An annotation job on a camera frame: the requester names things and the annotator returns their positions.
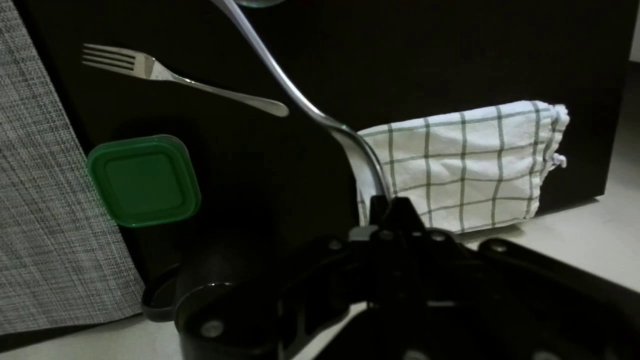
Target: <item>checkered dish towel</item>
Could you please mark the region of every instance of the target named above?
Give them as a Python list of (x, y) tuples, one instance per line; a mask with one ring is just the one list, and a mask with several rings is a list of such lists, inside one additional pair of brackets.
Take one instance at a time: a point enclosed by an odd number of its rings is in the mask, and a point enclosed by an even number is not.
[[(568, 110), (509, 102), (414, 117), (360, 132), (378, 152), (394, 196), (414, 202), (428, 227), (474, 231), (527, 219), (556, 153)], [(367, 200), (360, 198), (360, 219)]]

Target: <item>fork handle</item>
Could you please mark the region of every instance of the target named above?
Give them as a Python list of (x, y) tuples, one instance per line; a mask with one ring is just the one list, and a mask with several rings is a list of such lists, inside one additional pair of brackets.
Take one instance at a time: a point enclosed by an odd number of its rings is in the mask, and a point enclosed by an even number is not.
[(178, 83), (183, 83), (183, 85), (189, 85), (189, 88), (197, 88), (197, 89), (222, 95), (222, 98), (230, 98), (230, 100), (253, 105), (253, 107), (258, 107), (262, 111), (268, 111), (271, 116), (277, 116), (277, 117), (285, 117), (287, 116), (287, 105), (282, 103), (282, 102), (270, 100), (270, 98), (260, 98), (260, 95), (250, 95), (250, 94), (241, 94), (241, 92), (231, 92), (231, 89), (207, 85), (207, 83), (202, 83), (202, 82), (195, 82), (195, 80), (189, 80), (189, 78), (183, 78), (183, 76), (175, 76), (175, 73), (169, 80), (178, 82)]

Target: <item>metal utensil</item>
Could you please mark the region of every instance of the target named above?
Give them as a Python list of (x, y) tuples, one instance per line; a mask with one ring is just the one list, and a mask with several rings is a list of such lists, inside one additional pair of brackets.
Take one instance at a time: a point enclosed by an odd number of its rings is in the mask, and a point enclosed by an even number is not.
[(256, 54), (262, 57), (266, 68), (271, 72), (271, 76), (279, 82), (279, 85), (287, 92), (287, 95), (325, 132), (330, 132), (345, 152), (345, 158), (354, 170), (357, 188), (367, 202), (369, 196), (385, 196), (389, 198), (389, 190), (382, 172), (382, 164), (374, 152), (374, 147), (360, 138), (354, 129), (350, 129), (345, 124), (330, 117), (327, 113), (320, 111), (309, 100), (303, 98), (303, 94), (291, 83), (291, 80), (284, 73), (279, 63), (273, 60), (273, 55), (268, 52), (252, 24), (246, 19), (241, 9), (233, 0), (212, 0), (240, 30), (240, 34), (247, 39), (247, 43), (256, 49)]
[(178, 76), (169, 72), (166, 66), (161, 66), (153, 55), (129, 49), (129, 48), (115, 48), (115, 45), (101, 45), (101, 43), (83, 43), (81, 48), (81, 63), (107, 69), (107, 72), (118, 72), (123, 76), (134, 76), (141, 80), (158, 80), (158, 82), (175, 82), (182, 85), (197, 88), (222, 98), (230, 98), (247, 105), (253, 105), (262, 111), (268, 111), (271, 116), (285, 117), (287, 107), (282, 102), (270, 100), (270, 98), (260, 98), (260, 95), (250, 95), (250, 94), (240, 94), (224, 88), (214, 88), (183, 76)]

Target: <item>curved metal handle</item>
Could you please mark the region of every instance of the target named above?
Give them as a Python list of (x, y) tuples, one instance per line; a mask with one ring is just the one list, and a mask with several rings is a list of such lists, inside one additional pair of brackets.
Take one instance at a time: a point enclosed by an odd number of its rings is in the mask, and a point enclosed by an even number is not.
[(183, 78), (183, 76), (178, 76), (178, 73), (172, 73), (172, 80), (178, 82), (178, 83), (189, 85), (189, 88), (197, 88), (197, 89), (204, 89), (204, 92), (210, 92), (210, 94), (216, 94), (216, 95), (222, 95), (222, 98), (230, 98), (230, 100), (253, 105), (253, 107), (258, 107), (262, 111), (268, 111), (271, 116), (277, 116), (277, 117), (285, 117), (287, 116), (285, 103), (270, 100), (270, 98), (260, 98), (260, 95), (250, 95), (250, 94), (241, 94), (241, 92), (231, 92), (231, 89), (207, 85), (207, 83), (202, 83), (202, 82), (195, 82), (195, 80), (189, 80), (189, 78)]
[(354, 129), (350, 129), (345, 124), (325, 116), (320, 111), (309, 100), (303, 98), (303, 94), (291, 83), (291, 80), (284, 73), (279, 63), (273, 60), (273, 55), (268, 52), (252, 24), (244, 18), (241, 9), (233, 0), (212, 0), (240, 30), (240, 34), (247, 39), (247, 43), (256, 49), (256, 54), (262, 57), (266, 68), (271, 72), (271, 76), (279, 82), (279, 85), (285, 89), (285, 94), (324, 129), (327, 129), (343, 147), (345, 158), (354, 170), (356, 182), (361, 191), (367, 191), (372, 188), (372, 193), (361, 193), (363, 200), (369, 196), (385, 196), (389, 198), (389, 190), (382, 172), (382, 164), (374, 152), (374, 147), (357, 135)]

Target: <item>green plastic container lid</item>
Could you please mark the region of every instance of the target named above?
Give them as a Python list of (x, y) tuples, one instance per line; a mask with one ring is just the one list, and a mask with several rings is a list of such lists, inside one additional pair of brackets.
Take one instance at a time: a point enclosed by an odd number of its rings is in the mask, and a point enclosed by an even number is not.
[(105, 142), (88, 153), (105, 212), (127, 227), (189, 218), (199, 190), (186, 145), (167, 134)]

